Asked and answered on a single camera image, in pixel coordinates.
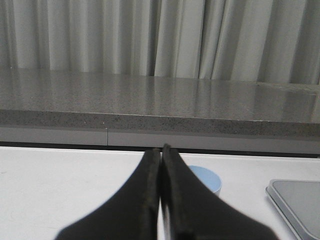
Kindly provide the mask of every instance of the white table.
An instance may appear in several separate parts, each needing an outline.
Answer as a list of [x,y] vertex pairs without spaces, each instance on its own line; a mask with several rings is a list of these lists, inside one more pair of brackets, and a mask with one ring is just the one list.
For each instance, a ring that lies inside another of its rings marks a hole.
[[[0,147],[0,239],[52,240],[90,213],[126,181],[143,152]],[[281,240],[295,239],[269,202],[271,179],[320,181],[320,159],[183,153],[188,165],[216,172],[220,197],[270,226]],[[159,238],[164,239],[159,224]]]

